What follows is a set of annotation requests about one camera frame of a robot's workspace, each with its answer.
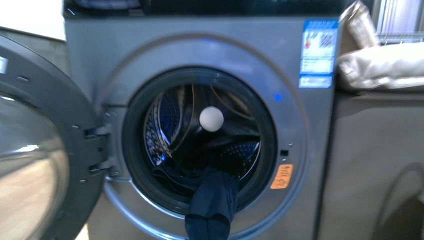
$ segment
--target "navy clothing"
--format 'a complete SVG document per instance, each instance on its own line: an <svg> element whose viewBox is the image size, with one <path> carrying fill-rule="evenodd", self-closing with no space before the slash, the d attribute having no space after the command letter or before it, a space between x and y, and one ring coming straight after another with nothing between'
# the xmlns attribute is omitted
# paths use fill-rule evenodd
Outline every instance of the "navy clothing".
<svg viewBox="0 0 424 240"><path fill-rule="evenodd" d="M190 240L226 240L238 203L240 184L236 177L217 171L197 189L185 216Z"/></svg>
<svg viewBox="0 0 424 240"><path fill-rule="evenodd" d="M237 177L211 167L185 170L172 159L155 167L152 175L183 195L192 196L185 217L190 240L226 240L236 214L240 183Z"/></svg>

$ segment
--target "washing machine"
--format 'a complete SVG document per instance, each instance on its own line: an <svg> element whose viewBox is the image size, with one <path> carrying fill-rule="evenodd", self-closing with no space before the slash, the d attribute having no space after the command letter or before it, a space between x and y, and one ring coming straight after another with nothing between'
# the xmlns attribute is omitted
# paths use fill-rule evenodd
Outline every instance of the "washing machine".
<svg viewBox="0 0 424 240"><path fill-rule="evenodd" d="M187 239L193 193L156 170L209 167L240 184L229 239L314 239L344 5L82 2L63 9L71 78L0 36L9 232L74 239L95 208L91 240Z"/></svg>

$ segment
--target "door glass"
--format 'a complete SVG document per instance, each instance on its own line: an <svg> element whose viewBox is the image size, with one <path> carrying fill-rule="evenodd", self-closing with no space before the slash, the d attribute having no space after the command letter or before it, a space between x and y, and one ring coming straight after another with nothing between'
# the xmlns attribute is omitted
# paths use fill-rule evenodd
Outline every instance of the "door glass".
<svg viewBox="0 0 424 240"><path fill-rule="evenodd" d="M0 239L39 239L63 201L68 179L57 128L0 93Z"/></svg>

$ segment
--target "washing machine door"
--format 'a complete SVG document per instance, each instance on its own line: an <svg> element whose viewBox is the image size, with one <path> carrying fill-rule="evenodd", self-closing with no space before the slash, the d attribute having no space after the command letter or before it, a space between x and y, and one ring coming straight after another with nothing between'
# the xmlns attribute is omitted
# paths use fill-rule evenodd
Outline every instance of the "washing machine door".
<svg viewBox="0 0 424 240"><path fill-rule="evenodd" d="M107 137L80 89L0 36L0 239L74 239L100 196Z"/></svg>

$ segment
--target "warning label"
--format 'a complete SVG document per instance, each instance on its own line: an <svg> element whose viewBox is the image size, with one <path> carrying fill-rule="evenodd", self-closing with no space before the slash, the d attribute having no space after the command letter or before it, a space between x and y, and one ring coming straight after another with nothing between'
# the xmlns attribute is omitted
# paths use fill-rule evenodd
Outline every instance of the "warning label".
<svg viewBox="0 0 424 240"><path fill-rule="evenodd" d="M286 189L290 184L292 174L293 164L279 166L277 176L271 185L271 189Z"/></svg>

